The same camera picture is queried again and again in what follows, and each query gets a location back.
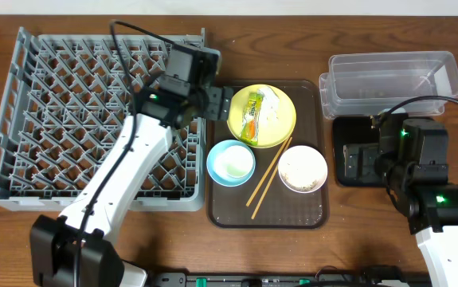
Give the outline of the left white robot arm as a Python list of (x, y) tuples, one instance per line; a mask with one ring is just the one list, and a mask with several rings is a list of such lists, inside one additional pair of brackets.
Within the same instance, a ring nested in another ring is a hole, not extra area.
[(37, 286), (144, 286), (145, 269), (115, 251), (120, 228), (147, 175), (168, 152), (174, 130), (194, 117), (227, 120), (234, 91), (165, 74), (144, 85), (115, 145), (88, 185), (57, 218), (30, 231)]

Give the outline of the clear plastic waste bin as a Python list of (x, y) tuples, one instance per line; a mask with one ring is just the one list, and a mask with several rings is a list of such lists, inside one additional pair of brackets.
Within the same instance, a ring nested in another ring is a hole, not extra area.
[(323, 115), (372, 116), (417, 96), (458, 99), (458, 67), (449, 51), (332, 56), (319, 77)]

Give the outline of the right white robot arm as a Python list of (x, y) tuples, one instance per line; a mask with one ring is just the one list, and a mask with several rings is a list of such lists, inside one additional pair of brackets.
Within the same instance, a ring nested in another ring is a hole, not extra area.
[(337, 180), (383, 187), (406, 217), (434, 286), (458, 286), (458, 184), (448, 180), (448, 132), (431, 118), (398, 115), (380, 128), (364, 117), (333, 123)]

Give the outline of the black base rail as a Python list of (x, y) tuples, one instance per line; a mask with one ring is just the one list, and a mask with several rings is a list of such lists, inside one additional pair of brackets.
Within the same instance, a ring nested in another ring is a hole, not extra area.
[(154, 273), (151, 287), (286, 287), (286, 286), (430, 286), (426, 273), (405, 273), (394, 265), (360, 270), (325, 265), (313, 273), (191, 273), (187, 270)]

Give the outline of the pink white bowl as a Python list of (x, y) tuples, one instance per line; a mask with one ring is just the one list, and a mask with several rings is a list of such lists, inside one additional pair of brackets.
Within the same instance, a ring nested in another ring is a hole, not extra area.
[(328, 176), (324, 156), (306, 145), (297, 145), (285, 151), (279, 159), (277, 171), (283, 184), (300, 194), (320, 190)]

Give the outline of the lower wooden chopstick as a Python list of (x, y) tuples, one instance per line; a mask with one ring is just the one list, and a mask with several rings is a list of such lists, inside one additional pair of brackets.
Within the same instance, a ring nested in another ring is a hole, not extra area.
[[(281, 155), (279, 156), (279, 158), (280, 158), (280, 157), (283, 155), (283, 153), (289, 148), (290, 144), (288, 145), (288, 147), (286, 147), (286, 148), (282, 151), (282, 153), (281, 153)], [(271, 185), (272, 185), (272, 182), (273, 182), (273, 180), (274, 180), (274, 178), (275, 178), (275, 176), (276, 176), (276, 173), (278, 172), (278, 161), (279, 161), (279, 158), (278, 158), (278, 160), (275, 162), (274, 167), (271, 169), (271, 171), (269, 172), (269, 174), (268, 174), (268, 176), (267, 176), (267, 178), (266, 178), (266, 179), (267, 179), (267, 182), (266, 182), (266, 184), (265, 184), (265, 187), (264, 187), (264, 189), (263, 189), (263, 192), (262, 192), (262, 194), (260, 195), (260, 198), (259, 198), (259, 200), (258, 200), (258, 202), (257, 202), (257, 204), (256, 204), (256, 206), (255, 206), (255, 208), (254, 208), (254, 211), (253, 211), (253, 213), (252, 213), (252, 215), (251, 215), (251, 219), (252, 219), (252, 220), (256, 218), (256, 216), (257, 216), (257, 214), (258, 214), (258, 212), (259, 212), (259, 210), (260, 210), (260, 207), (261, 207), (261, 205), (262, 205), (264, 199), (266, 198), (266, 195), (267, 195), (267, 193), (268, 193), (268, 190), (270, 189), (270, 187), (271, 187)]]

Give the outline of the dark brown serving tray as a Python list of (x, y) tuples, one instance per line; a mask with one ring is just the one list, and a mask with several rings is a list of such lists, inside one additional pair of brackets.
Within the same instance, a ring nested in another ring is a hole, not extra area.
[[(297, 121), (291, 145), (313, 147), (324, 154), (323, 115), (318, 87), (307, 80), (273, 80), (265, 83), (285, 92), (295, 105)], [(251, 206), (245, 204), (278, 150), (278, 147), (254, 148), (252, 152), (256, 156), (256, 170), (240, 186), (224, 187), (209, 174), (205, 175), (207, 214), (214, 225), (230, 229), (311, 230), (326, 222), (329, 217), (327, 185), (312, 193), (300, 194), (289, 190), (278, 174), (275, 174), (260, 203), (256, 217), (251, 218), (260, 197), (256, 196)]]

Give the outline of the yellow round plate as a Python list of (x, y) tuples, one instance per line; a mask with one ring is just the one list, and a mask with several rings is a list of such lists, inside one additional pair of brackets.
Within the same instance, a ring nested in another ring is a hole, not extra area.
[[(240, 91), (236, 92), (232, 98), (227, 124), (229, 131), (240, 141), (242, 141), (240, 133), (242, 129), (243, 110), (248, 101), (249, 94), (251, 92), (258, 92), (258, 89), (264, 86), (264, 84), (257, 84), (244, 87)], [(277, 121), (273, 124), (269, 124), (268, 126), (264, 126), (260, 122), (259, 117), (258, 142), (256, 146), (248, 144), (250, 147), (268, 148), (281, 144), (292, 134), (296, 125), (296, 108), (292, 103), (291, 98), (279, 88), (271, 85), (267, 86), (270, 86), (275, 94), (280, 98)]]

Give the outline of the black waste tray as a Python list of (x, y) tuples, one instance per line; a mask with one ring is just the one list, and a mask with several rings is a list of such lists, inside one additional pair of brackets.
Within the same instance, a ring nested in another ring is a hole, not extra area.
[[(408, 119), (408, 118), (429, 118), (430, 117), (412, 117), (406, 113), (393, 114), (388, 119)], [(382, 178), (376, 173), (372, 178), (346, 178), (344, 167), (348, 163), (373, 164), (378, 156), (378, 137), (379, 132), (372, 127), (372, 119), (363, 116), (344, 116), (338, 117), (333, 122), (332, 138), (334, 143), (335, 157), (335, 174), (337, 181), (346, 187), (386, 187), (398, 182), (384, 183)], [(372, 162), (363, 162), (361, 159), (355, 162), (346, 162), (343, 155), (343, 146), (346, 144), (377, 144), (377, 155)]]

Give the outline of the green snack wrapper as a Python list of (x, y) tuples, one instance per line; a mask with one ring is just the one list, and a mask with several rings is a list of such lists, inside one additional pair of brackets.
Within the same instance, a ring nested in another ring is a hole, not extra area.
[(263, 100), (262, 94), (251, 92), (243, 110), (240, 138), (251, 146), (256, 146), (258, 142), (258, 123)]

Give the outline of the light blue bowl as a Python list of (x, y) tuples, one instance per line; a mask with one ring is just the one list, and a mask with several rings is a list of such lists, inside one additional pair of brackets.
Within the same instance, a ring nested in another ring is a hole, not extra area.
[(223, 140), (210, 150), (206, 166), (215, 183), (224, 187), (237, 187), (252, 177), (256, 169), (256, 158), (245, 143)]

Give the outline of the wooden chopstick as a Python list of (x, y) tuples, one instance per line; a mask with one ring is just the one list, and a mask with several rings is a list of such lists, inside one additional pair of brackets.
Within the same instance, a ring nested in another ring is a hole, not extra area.
[(250, 204), (252, 203), (252, 201), (254, 200), (257, 192), (259, 191), (260, 187), (262, 186), (262, 184), (264, 183), (265, 179), (267, 178), (269, 172), (271, 171), (271, 169), (274, 167), (275, 165), (275, 162), (278, 160), (279, 156), (281, 155), (282, 151), (288, 147), (288, 145), (290, 144), (290, 141), (291, 141), (292, 137), (289, 136), (285, 141), (284, 143), (282, 143), (282, 145), (280, 146), (279, 150), (277, 151), (277, 153), (275, 154), (275, 156), (273, 157), (271, 163), (268, 165), (268, 168), (266, 169), (265, 173), (262, 175), (260, 181), (258, 182), (258, 184), (256, 185), (255, 189), (253, 190), (252, 194), (250, 195), (248, 201), (246, 202), (246, 206), (250, 206)]
[[(281, 153), (281, 155), (279, 156), (279, 158), (280, 158), (280, 157), (283, 155), (283, 153), (289, 148), (290, 144), (288, 145), (288, 147), (286, 147), (286, 148), (282, 151), (282, 153)], [(259, 212), (259, 210), (260, 210), (260, 207), (261, 207), (261, 205), (262, 205), (264, 199), (266, 198), (266, 195), (267, 195), (267, 193), (268, 193), (268, 190), (270, 189), (270, 187), (271, 187), (271, 185), (272, 185), (272, 182), (273, 182), (273, 180), (274, 180), (274, 178), (275, 178), (275, 176), (276, 176), (276, 173), (278, 172), (278, 161), (279, 161), (279, 158), (278, 158), (278, 160), (275, 162), (274, 167), (271, 169), (271, 171), (269, 172), (269, 174), (268, 174), (268, 176), (267, 176), (267, 178), (266, 178), (266, 179), (267, 179), (267, 182), (266, 182), (266, 184), (265, 184), (265, 187), (264, 187), (264, 189), (263, 189), (263, 192), (262, 192), (262, 194), (260, 195), (260, 198), (259, 198), (259, 200), (258, 200), (258, 202), (257, 202), (257, 204), (256, 204), (256, 206), (255, 206), (255, 208), (254, 208), (254, 211), (253, 211), (253, 213), (252, 213), (252, 215), (251, 215), (251, 219), (252, 219), (252, 220), (256, 218), (256, 216), (257, 216), (257, 214), (258, 214), (258, 212)]]

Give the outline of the white tissue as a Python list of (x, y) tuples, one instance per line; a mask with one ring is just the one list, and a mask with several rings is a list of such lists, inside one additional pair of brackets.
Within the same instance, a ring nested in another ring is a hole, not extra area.
[(280, 107), (280, 98), (275, 94), (270, 86), (265, 85), (258, 89), (263, 101), (260, 109), (260, 122), (264, 126), (273, 124), (277, 121), (277, 112)]

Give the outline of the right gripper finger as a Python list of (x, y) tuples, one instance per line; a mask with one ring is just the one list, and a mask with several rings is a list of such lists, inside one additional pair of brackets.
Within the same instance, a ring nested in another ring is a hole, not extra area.
[(372, 162), (377, 155), (375, 143), (351, 143), (343, 146), (343, 155), (346, 162)]
[(372, 178), (376, 177), (373, 164), (348, 163), (344, 167), (346, 178)]

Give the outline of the pale green cup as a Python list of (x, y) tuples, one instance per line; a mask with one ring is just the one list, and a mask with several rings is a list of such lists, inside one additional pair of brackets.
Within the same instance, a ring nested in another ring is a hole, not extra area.
[(223, 177), (245, 177), (253, 167), (253, 156), (246, 147), (227, 147), (214, 161), (214, 170)]

